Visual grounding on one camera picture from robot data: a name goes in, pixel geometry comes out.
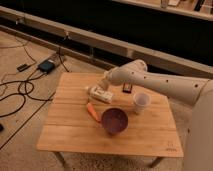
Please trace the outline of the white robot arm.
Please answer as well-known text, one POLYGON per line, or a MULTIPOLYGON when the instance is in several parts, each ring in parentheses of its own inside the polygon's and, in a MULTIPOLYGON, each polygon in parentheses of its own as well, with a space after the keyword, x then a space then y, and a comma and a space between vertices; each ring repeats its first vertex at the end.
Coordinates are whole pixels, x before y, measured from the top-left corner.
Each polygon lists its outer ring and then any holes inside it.
POLYGON ((107 90, 123 83, 142 86, 193 107, 183 171, 213 171, 213 79, 150 73, 135 60, 104 73, 98 85, 107 90))

